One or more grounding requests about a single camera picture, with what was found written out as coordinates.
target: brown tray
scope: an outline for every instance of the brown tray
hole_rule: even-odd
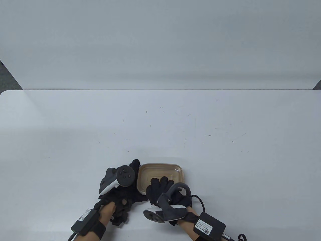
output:
[[[151,184],[151,179],[166,176],[168,180],[174,183],[184,182],[184,173],[182,168],[176,164],[147,163],[140,166],[137,178],[138,191],[146,195],[146,188]]]

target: white vr controller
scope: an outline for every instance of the white vr controller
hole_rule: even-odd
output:
[[[179,220],[184,218],[188,211],[187,208],[183,205],[169,205],[172,201],[170,198],[174,191],[184,188],[186,190],[186,195],[191,195],[190,188],[185,183],[176,183],[170,187],[167,192],[164,192],[160,195],[156,204],[151,208],[144,210],[144,216],[154,222],[164,223],[174,220]]]
[[[135,171],[127,165],[118,168],[108,168],[105,177],[100,182],[99,194],[104,195],[118,186],[128,187],[135,181]]]

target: wrist strap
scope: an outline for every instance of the wrist strap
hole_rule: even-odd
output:
[[[192,212],[188,212],[185,217],[182,218],[182,220],[190,223],[196,223],[198,220],[198,216],[193,214]]]
[[[97,221],[89,231],[94,232],[99,237],[99,240],[101,240],[102,236],[106,231],[106,227],[100,221]]]

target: hand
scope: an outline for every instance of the hand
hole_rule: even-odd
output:
[[[103,205],[114,202],[116,205],[116,210],[113,213],[114,219],[111,221],[113,225],[119,225],[122,222],[126,222],[128,218],[128,211],[131,206],[135,202],[147,201],[148,198],[145,195],[142,195],[137,190],[137,177],[138,170],[140,166],[140,162],[138,159],[133,160],[131,164],[129,164],[131,168],[135,171],[135,181],[132,185],[128,187],[118,186],[117,188],[113,188],[105,195],[99,196],[101,199],[101,203]]]
[[[161,178],[161,181],[159,181],[158,178],[151,179],[151,184],[146,189],[146,196],[149,199],[149,202],[152,205],[158,206],[156,201],[158,200],[159,196],[163,192],[167,192],[173,184],[174,181],[169,181],[165,176]],[[192,197],[182,195],[179,190],[173,192],[170,198],[172,199],[172,201],[169,203],[170,205],[179,204],[185,207],[192,206]],[[177,221],[171,221],[170,224],[175,226]]]

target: plastic tray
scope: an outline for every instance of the plastic tray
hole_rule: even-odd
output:
[[[184,182],[184,173],[180,166],[176,164],[148,163],[140,166],[137,178],[138,191],[146,195],[146,188],[151,184],[151,179],[166,176],[174,183]]]

